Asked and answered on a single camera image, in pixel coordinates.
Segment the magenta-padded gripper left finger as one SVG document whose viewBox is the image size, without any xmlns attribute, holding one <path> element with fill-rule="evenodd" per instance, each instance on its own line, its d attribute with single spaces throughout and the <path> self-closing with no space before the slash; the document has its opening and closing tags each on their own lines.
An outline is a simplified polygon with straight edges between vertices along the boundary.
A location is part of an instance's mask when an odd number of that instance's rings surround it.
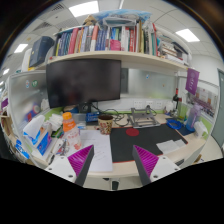
<svg viewBox="0 0 224 224">
<path fill-rule="evenodd" d="M 87 146 L 69 157 L 60 156 L 55 159 L 46 171 L 65 180 L 83 186 L 94 156 L 94 146 Z"/>
</svg>

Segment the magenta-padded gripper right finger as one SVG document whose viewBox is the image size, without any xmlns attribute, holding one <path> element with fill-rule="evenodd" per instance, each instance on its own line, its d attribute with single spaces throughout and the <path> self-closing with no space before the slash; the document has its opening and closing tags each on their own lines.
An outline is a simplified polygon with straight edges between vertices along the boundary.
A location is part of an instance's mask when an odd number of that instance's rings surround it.
<svg viewBox="0 0 224 224">
<path fill-rule="evenodd" d="M 132 155 L 143 186 L 180 170 L 168 157 L 156 156 L 137 145 L 133 146 Z"/>
</svg>

